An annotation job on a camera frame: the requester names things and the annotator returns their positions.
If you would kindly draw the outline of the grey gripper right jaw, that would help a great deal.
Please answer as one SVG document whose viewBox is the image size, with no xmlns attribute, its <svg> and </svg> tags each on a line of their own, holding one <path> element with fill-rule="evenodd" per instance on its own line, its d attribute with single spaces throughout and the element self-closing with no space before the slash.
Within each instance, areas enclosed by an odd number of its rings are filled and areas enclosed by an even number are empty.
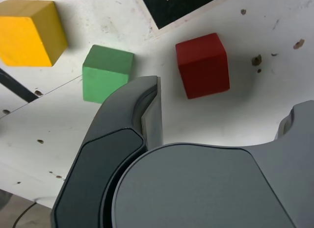
<svg viewBox="0 0 314 228">
<path fill-rule="evenodd" d="M 148 151 L 115 189 L 115 228 L 311 228 L 314 103 L 295 105 L 272 142 Z"/>
</svg>

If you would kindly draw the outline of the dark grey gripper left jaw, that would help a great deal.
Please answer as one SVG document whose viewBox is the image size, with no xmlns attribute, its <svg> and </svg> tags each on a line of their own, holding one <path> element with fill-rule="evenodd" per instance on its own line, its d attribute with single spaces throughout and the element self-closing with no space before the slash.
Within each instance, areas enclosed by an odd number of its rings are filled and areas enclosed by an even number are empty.
<svg viewBox="0 0 314 228">
<path fill-rule="evenodd" d="M 111 227 L 122 174 L 162 144 L 160 78 L 139 77 L 111 94 L 95 115 L 53 206 L 52 227 Z"/>
</svg>

